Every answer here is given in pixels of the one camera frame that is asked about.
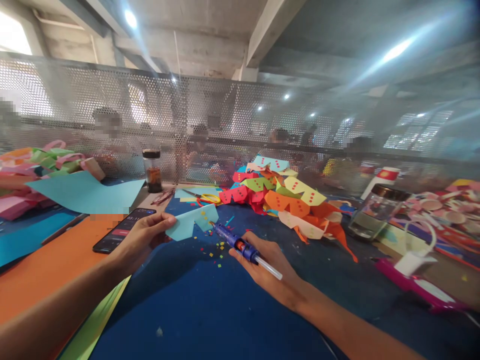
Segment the white bottle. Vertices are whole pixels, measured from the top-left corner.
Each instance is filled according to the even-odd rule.
[[[370,181],[368,186],[366,187],[363,194],[360,196],[362,200],[365,200],[367,196],[372,191],[372,188],[375,184],[385,184],[385,185],[393,185],[395,184],[395,180],[397,176],[399,176],[400,169],[396,167],[388,167],[385,166],[380,172]]]

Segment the table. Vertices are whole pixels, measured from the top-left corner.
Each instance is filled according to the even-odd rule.
[[[172,199],[166,211],[192,209]],[[426,358],[478,349],[476,328],[455,324],[458,314],[431,315],[380,274],[370,258],[384,255],[371,244],[348,239],[356,264],[335,241],[305,245],[277,219],[246,205],[222,205],[218,214],[223,224],[235,216],[229,225],[238,234],[252,229],[277,241],[303,279]],[[216,235],[195,226],[193,236],[162,245],[134,274],[91,359],[333,359],[319,332],[257,286],[228,248],[218,249]]]

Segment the glass jar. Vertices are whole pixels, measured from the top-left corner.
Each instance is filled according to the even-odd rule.
[[[375,184],[351,218],[349,232],[358,239],[373,241],[410,196],[392,186]]]
[[[162,174],[160,172],[160,150],[142,151],[145,166],[146,186],[149,193],[162,192]]]

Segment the light blue paper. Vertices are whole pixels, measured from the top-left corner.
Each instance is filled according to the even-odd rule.
[[[279,160],[279,159],[274,159],[274,158],[271,158],[271,157],[265,157],[265,156],[260,156],[260,155],[258,155],[255,158],[253,163],[255,165],[258,165],[261,168],[264,168],[268,164],[270,164],[270,170],[272,170],[274,172],[283,171],[283,170],[290,167],[290,163],[286,160]]]
[[[175,190],[175,198],[179,199],[179,198],[191,198],[192,197],[192,195],[185,192],[184,190],[187,190],[187,191],[189,191],[191,193],[194,193],[194,194],[197,194],[197,195],[212,194],[212,195],[215,195],[215,196],[218,196],[219,193],[222,191],[221,189],[220,189],[220,191],[218,191],[216,186],[212,186],[212,187],[183,187],[183,188],[178,188],[178,189]]]
[[[194,223],[196,223],[203,232],[206,232],[214,228],[209,224],[210,221],[216,223],[219,220],[219,214],[215,204],[199,207],[175,217],[175,225],[165,231],[165,234],[175,241],[191,238],[194,233]]]
[[[40,249],[43,240],[73,218],[73,215],[59,213],[18,231],[0,236],[0,266]]]
[[[83,214],[128,214],[144,180],[102,185],[88,171],[26,183],[67,209]]]

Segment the hand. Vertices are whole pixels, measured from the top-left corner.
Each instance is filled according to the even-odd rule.
[[[252,279],[280,304],[292,311],[298,311],[299,304],[305,301],[303,293],[306,283],[292,268],[280,250],[280,246],[276,242],[259,238],[251,231],[246,232],[241,238],[252,244],[260,252],[262,258],[283,275],[282,280],[278,280],[263,267],[252,264],[235,249],[230,249],[228,253],[237,259]]]
[[[125,239],[106,258],[114,264],[121,280],[133,274],[158,245],[172,239],[165,235],[177,219],[166,212],[155,213],[136,222]]]

